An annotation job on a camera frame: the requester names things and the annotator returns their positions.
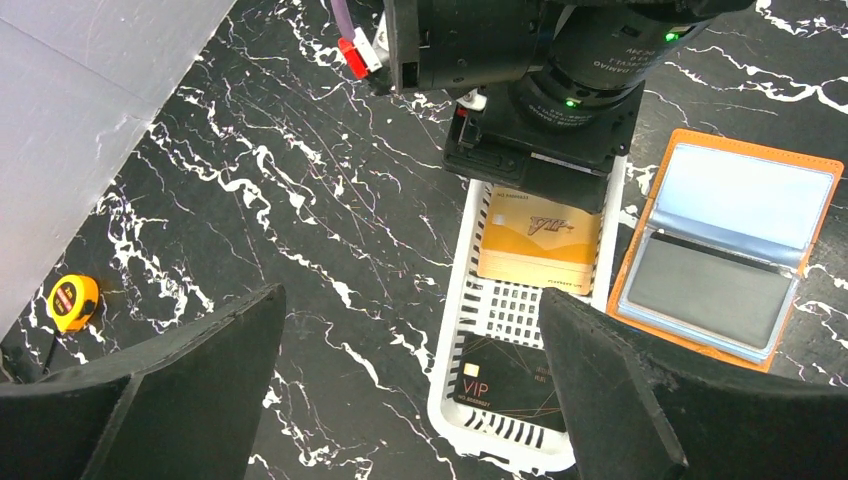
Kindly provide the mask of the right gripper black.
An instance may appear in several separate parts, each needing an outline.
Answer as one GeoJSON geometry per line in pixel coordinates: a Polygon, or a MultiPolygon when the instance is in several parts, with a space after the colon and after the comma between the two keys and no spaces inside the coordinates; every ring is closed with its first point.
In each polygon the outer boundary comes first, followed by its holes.
{"type": "Polygon", "coordinates": [[[389,1],[398,92],[456,102],[450,172],[601,211],[645,87],[646,9],[566,1],[389,1]]]}

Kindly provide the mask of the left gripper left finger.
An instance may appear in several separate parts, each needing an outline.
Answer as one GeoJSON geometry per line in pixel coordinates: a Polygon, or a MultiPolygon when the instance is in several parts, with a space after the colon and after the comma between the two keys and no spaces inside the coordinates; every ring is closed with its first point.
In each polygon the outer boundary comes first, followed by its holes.
{"type": "Polygon", "coordinates": [[[1,388],[5,479],[240,479],[280,353],[286,292],[37,382],[1,388]]]}

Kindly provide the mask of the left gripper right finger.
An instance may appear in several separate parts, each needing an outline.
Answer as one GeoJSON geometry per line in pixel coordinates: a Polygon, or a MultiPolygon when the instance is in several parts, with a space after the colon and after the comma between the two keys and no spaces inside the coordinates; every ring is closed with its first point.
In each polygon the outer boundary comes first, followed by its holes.
{"type": "Polygon", "coordinates": [[[559,290],[538,324],[581,479],[843,479],[847,391],[737,367],[559,290]]]}

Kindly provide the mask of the orange leather card holder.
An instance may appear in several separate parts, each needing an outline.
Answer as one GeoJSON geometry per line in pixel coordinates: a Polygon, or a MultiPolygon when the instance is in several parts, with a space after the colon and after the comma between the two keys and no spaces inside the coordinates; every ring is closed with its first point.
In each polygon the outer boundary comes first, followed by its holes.
{"type": "Polygon", "coordinates": [[[634,228],[607,313],[701,355],[758,372],[769,370],[843,170],[833,159],[675,130],[634,228]],[[639,248],[654,232],[756,260],[796,279],[776,341],[761,362],[664,332],[622,310],[639,248]]]}

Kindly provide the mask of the white plastic basket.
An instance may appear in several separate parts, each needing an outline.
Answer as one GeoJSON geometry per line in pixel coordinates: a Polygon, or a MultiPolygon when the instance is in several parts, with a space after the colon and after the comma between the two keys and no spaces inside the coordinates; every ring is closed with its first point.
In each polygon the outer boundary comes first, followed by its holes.
{"type": "Polygon", "coordinates": [[[514,474],[563,471],[575,463],[566,433],[463,405],[452,398],[467,335],[488,336],[537,350],[543,347],[537,325],[540,289],[477,274],[491,193],[489,183],[473,180],[469,184],[430,374],[428,418],[436,432],[462,456],[476,456],[514,474]]]}

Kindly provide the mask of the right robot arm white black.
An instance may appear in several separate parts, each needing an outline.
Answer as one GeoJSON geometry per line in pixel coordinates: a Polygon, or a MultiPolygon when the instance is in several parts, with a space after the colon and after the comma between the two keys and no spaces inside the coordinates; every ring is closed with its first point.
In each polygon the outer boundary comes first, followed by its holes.
{"type": "Polygon", "coordinates": [[[649,72],[744,1],[388,1],[402,93],[456,107],[443,166],[597,213],[649,72]]]}

